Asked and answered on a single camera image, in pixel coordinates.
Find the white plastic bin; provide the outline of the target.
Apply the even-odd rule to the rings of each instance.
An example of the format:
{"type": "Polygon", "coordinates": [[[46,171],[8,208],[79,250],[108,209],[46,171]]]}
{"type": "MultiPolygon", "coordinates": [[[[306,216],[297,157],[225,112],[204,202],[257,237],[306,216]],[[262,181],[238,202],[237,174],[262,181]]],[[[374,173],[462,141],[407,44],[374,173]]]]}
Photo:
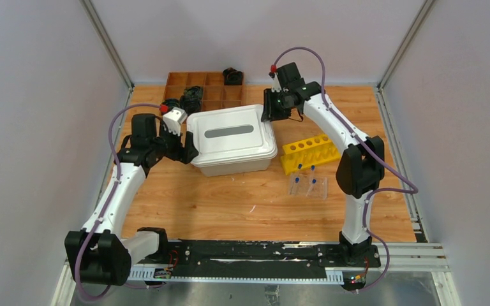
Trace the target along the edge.
{"type": "Polygon", "coordinates": [[[277,156],[278,148],[260,147],[257,149],[234,150],[228,152],[199,154],[191,164],[206,177],[233,175],[268,169],[277,156]]]}

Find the white bin lid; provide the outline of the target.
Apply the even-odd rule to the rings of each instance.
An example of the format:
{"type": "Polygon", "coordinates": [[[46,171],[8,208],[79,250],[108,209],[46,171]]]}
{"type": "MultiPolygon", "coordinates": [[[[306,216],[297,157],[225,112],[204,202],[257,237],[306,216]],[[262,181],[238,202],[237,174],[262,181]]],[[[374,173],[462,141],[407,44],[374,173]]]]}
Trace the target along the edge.
{"type": "Polygon", "coordinates": [[[272,159],[278,153],[272,124],[261,120],[259,104],[194,113],[186,121],[198,155],[192,164],[208,167],[272,159]]]}

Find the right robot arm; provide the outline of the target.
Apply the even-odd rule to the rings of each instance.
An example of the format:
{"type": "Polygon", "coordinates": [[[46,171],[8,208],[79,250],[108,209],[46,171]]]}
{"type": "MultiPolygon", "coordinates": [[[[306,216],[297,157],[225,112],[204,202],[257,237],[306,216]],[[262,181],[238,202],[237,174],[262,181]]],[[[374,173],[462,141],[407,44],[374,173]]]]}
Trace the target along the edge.
{"type": "Polygon", "coordinates": [[[307,83],[296,63],[273,64],[269,71],[272,87],[264,91],[261,120],[285,120],[296,110],[312,120],[341,154],[335,178],[345,194],[345,220],[336,254],[347,266],[355,266],[371,250],[368,233],[370,199],[385,176],[384,142],[355,127],[330,100],[318,82],[307,83]]]}

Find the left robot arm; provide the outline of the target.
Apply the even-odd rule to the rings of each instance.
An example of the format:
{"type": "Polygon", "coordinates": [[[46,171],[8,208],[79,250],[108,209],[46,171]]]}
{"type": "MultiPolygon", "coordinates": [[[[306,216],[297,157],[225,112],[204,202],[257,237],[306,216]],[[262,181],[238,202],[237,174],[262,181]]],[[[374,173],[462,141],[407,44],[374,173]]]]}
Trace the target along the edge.
{"type": "Polygon", "coordinates": [[[122,228],[137,191],[155,165],[163,158],[188,164],[197,157],[193,133],[181,131],[186,118],[180,108],[161,117],[136,114],[120,147],[110,145],[114,150],[110,182],[82,229],[69,231],[64,240],[76,282],[122,286],[139,261],[168,259],[170,246],[163,228],[143,227],[130,238],[122,238],[122,228]]]}

